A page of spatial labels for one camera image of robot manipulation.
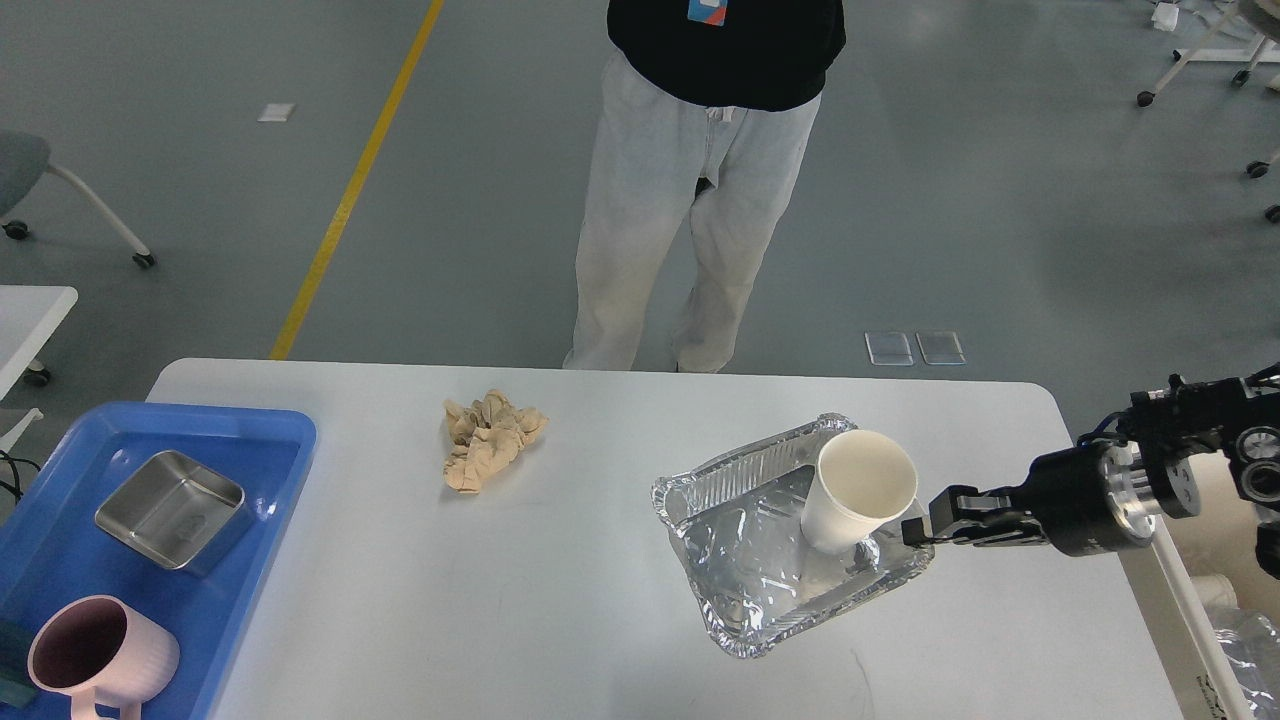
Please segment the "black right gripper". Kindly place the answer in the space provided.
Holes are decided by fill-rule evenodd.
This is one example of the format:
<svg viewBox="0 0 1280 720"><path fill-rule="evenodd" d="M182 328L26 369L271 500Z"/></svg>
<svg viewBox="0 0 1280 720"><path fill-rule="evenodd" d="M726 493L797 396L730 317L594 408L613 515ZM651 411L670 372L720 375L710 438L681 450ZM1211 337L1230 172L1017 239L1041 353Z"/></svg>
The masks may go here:
<svg viewBox="0 0 1280 720"><path fill-rule="evenodd" d="M1162 512L1134 443L1097 442L1039 456L1021 484L979 492L950 486L923 518L901 521L911 547L1051 544L1071 557L1147 548Z"/></svg>

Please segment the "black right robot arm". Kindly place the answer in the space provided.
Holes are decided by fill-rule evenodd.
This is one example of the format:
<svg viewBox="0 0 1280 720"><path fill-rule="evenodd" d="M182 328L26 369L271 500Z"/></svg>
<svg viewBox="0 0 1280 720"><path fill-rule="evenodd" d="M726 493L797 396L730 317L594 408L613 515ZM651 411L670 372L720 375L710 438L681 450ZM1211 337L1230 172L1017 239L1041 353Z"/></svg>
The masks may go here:
<svg viewBox="0 0 1280 720"><path fill-rule="evenodd" d="M1254 557L1277 575L1277 368L1139 391L1073 447L1037 457L1019 486L950 486L901 524L911 547L1051 544L1071 557L1149 546L1160 516L1199 515L1189 460L1221 454L1236 497L1254 506Z"/></svg>

